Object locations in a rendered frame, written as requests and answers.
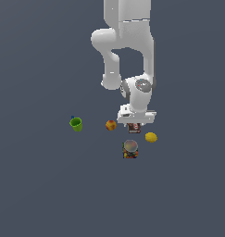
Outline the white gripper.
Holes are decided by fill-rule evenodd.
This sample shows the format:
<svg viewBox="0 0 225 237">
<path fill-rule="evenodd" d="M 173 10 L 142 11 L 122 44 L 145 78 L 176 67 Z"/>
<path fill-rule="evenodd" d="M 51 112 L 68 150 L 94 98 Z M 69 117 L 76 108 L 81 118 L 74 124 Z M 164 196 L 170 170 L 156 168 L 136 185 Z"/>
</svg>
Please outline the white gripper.
<svg viewBox="0 0 225 237">
<path fill-rule="evenodd" d="M 130 105 L 122 105 L 118 112 L 117 122 L 122 124 L 127 123 L 141 123 L 145 125 L 146 123 L 153 123 L 155 120 L 156 111 L 147 110 L 143 113 L 133 112 L 130 109 Z"/>
</svg>

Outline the dark red small box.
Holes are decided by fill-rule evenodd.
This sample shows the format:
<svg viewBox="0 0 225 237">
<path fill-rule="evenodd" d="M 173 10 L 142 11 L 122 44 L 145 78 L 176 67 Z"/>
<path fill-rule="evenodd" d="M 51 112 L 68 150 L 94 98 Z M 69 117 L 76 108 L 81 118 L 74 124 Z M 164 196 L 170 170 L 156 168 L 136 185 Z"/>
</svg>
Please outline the dark red small box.
<svg viewBox="0 0 225 237">
<path fill-rule="evenodd" d="M 129 133 L 140 133 L 141 132 L 141 124 L 140 123 L 129 123 L 128 124 Z"/>
</svg>

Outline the yellow lemon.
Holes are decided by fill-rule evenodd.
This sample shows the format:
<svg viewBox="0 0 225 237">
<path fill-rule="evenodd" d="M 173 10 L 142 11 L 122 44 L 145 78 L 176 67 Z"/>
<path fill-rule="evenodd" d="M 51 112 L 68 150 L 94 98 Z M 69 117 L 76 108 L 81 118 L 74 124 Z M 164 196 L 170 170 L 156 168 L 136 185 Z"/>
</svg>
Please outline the yellow lemon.
<svg viewBox="0 0 225 237">
<path fill-rule="evenodd" d="M 149 143 L 154 143 L 157 140 L 157 136 L 153 132 L 148 132 L 145 135 L 145 139 Z"/>
</svg>

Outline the red yellow peach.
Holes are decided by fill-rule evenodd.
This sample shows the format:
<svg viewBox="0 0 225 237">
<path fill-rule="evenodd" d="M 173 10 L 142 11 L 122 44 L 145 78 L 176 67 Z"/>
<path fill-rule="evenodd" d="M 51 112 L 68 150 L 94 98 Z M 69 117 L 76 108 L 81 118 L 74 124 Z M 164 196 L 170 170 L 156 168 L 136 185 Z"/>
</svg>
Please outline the red yellow peach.
<svg viewBox="0 0 225 237">
<path fill-rule="evenodd" d="M 113 131 L 114 129 L 117 128 L 117 124 L 114 120 L 109 120 L 107 123 L 106 123 L 106 128 L 109 130 L 109 131 Z"/>
</svg>

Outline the colourful can with grey lid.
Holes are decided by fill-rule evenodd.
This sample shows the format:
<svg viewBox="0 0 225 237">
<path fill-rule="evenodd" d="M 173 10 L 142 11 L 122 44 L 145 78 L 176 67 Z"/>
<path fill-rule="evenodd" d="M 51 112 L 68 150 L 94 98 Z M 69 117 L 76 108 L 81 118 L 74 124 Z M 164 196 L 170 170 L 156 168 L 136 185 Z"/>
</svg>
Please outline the colourful can with grey lid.
<svg viewBox="0 0 225 237">
<path fill-rule="evenodd" d="M 138 156 L 138 143 L 134 140 L 127 140 L 122 144 L 124 158 L 136 158 Z"/>
</svg>

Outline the green plastic cup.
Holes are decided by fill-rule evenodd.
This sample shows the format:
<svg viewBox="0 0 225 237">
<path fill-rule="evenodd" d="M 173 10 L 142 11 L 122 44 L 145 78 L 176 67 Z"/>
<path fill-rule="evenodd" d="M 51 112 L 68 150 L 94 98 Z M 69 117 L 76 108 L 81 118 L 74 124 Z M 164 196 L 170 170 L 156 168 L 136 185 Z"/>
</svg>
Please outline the green plastic cup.
<svg viewBox="0 0 225 237">
<path fill-rule="evenodd" d="M 82 130 L 82 123 L 80 118 L 73 118 L 70 122 L 69 125 L 72 127 L 73 130 L 75 131 L 81 131 Z"/>
</svg>

